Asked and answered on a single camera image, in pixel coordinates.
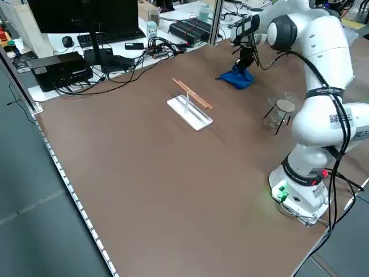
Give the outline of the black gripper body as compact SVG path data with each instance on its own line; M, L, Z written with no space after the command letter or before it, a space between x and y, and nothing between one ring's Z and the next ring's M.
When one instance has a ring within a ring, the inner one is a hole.
M257 49L255 47L239 47L236 51L239 53L239 58L235 62L235 65L239 69L247 69L253 63L258 65Z

